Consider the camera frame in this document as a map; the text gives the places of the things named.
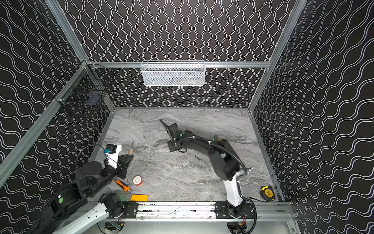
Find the light green pen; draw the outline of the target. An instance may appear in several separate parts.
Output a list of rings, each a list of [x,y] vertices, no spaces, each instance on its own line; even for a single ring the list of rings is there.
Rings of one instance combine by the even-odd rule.
[[[211,170],[211,168],[208,166],[207,163],[205,163],[202,159],[200,159],[199,157],[195,156],[197,158],[197,160],[202,163],[205,167],[207,167],[209,170]]]

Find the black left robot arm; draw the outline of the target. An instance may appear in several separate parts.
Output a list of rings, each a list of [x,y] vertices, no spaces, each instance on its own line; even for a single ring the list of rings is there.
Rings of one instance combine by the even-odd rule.
[[[45,203],[41,216],[27,231],[29,234],[51,234],[60,224],[75,214],[79,208],[94,198],[115,178],[125,179],[133,155],[118,157],[117,167],[104,160],[105,167],[98,161],[91,161],[76,169],[75,180],[60,187]]]

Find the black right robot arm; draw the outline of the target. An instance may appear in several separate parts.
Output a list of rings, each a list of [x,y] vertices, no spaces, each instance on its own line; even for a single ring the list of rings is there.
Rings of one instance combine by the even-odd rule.
[[[230,143],[225,139],[210,140],[188,130],[183,132],[176,123],[166,125],[160,121],[170,137],[168,147],[171,152],[192,149],[208,156],[214,172],[224,182],[228,214],[234,218],[241,217],[246,202],[239,179],[247,175],[247,168]]]

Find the red white tape roll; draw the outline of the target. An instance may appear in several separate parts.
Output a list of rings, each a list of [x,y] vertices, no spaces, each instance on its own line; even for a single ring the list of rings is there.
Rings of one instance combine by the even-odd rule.
[[[143,178],[140,175],[136,175],[132,182],[135,186],[140,186],[143,183]]]

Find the orange utility knife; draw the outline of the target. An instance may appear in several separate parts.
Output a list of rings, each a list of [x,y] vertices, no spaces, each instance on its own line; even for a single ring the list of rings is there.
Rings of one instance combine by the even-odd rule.
[[[132,194],[132,189],[130,186],[128,186],[125,182],[121,181],[121,180],[116,180],[115,183],[122,189],[124,190],[125,192],[128,192],[130,194]]]

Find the yellow card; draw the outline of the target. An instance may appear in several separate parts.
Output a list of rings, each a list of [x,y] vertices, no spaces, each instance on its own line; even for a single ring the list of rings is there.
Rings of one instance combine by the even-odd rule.
[[[135,195],[135,194],[131,195],[131,201],[145,202],[145,201],[148,201],[148,200],[149,200],[149,195]]]

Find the yellow black tape measure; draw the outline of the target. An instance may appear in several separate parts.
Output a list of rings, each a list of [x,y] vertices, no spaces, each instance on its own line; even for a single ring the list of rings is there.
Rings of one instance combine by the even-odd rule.
[[[275,198],[275,193],[272,188],[272,186],[263,186],[260,189],[260,196],[262,197],[263,200],[265,201],[274,201]]]

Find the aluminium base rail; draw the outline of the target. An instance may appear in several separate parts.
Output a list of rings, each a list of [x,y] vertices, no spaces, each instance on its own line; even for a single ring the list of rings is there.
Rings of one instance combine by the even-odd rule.
[[[292,207],[286,202],[247,202],[241,214],[231,214],[226,202],[134,202],[123,205],[119,216],[110,218],[105,206],[99,204],[86,214],[78,212],[67,219],[89,221],[258,221],[292,219]]]

